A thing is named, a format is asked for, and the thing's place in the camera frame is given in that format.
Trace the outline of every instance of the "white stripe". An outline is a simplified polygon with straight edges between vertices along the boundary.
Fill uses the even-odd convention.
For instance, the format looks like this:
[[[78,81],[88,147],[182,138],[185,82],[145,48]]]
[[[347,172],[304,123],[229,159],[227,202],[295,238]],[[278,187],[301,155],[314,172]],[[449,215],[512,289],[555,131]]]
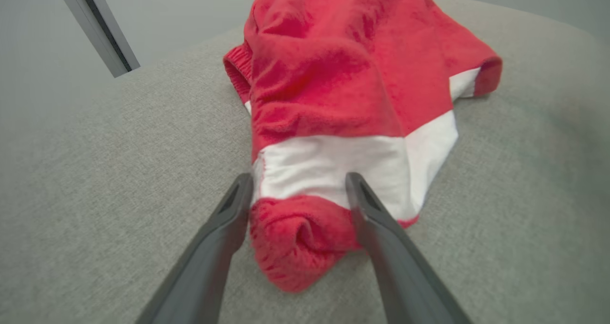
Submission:
[[[307,194],[349,208],[345,174],[359,172],[394,218],[409,220],[457,137],[449,111],[405,138],[318,135],[266,146],[253,165],[253,202]]]
[[[451,100],[457,98],[470,98],[475,93],[475,79],[481,68],[466,70],[449,78],[449,89],[451,89]]]
[[[246,101],[244,106],[246,107],[246,111],[248,111],[248,114],[252,115],[252,106],[250,105],[250,100]]]

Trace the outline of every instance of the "red fabric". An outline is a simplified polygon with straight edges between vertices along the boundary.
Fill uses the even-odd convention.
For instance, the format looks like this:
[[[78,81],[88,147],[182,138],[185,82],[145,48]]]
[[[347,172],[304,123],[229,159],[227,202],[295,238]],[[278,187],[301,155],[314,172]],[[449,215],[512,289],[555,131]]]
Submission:
[[[224,58],[252,107],[253,160],[293,137],[405,137],[453,108],[449,77],[501,59],[432,0],[255,0],[244,44]],[[301,291],[357,248],[349,211],[316,197],[261,199],[251,235],[263,272]]]

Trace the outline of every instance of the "gray fabric surface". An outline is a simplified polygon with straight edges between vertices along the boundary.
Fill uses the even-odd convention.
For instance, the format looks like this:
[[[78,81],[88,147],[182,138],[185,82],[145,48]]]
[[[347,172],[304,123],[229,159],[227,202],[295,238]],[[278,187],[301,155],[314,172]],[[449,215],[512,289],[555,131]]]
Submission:
[[[475,323],[607,323],[607,48],[532,14],[436,1],[505,71],[492,96],[456,104],[460,139],[408,233]],[[0,129],[0,322],[137,318],[249,169],[249,118],[221,62],[241,40],[235,29]],[[383,321],[363,253],[292,295],[268,283],[248,241],[220,318]]]

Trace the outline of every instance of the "clothing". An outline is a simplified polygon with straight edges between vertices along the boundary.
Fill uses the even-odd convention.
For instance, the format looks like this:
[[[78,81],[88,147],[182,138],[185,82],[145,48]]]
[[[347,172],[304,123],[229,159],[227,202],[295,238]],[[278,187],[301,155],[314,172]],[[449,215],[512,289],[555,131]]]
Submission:
[[[359,248],[345,174],[413,224],[452,101],[495,90],[502,61],[432,0],[255,0],[224,65],[252,115],[255,258],[298,292]]]

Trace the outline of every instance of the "red garment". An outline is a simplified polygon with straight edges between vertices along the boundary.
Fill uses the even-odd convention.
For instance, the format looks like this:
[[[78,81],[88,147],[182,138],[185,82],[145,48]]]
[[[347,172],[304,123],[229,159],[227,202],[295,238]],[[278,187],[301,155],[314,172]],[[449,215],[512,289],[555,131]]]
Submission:
[[[452,98],[502,68],[432,0],[255,0],[224,64],[251,106],[255,258],[291,292],[359,247],[345,172],[412,224],[457,139]]]

